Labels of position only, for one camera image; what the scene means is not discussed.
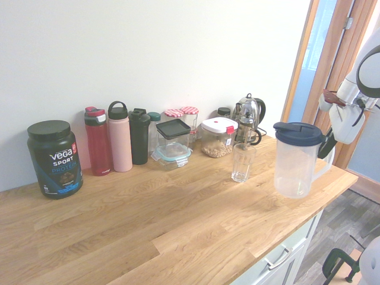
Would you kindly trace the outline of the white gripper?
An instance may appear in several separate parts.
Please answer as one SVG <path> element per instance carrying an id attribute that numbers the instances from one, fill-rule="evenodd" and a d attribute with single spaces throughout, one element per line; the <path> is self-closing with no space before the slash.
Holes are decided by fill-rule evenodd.
<path id="1" fill-rule="evenodd" d="M 365 115 L 357 105 L 342 107 L 333 104 L 329 116 L 332 128 L 326 133 L 326 140 L 318 150 L 319 159 L 326 158 L 337 142 L 351 144 L 365 122 Z"/>

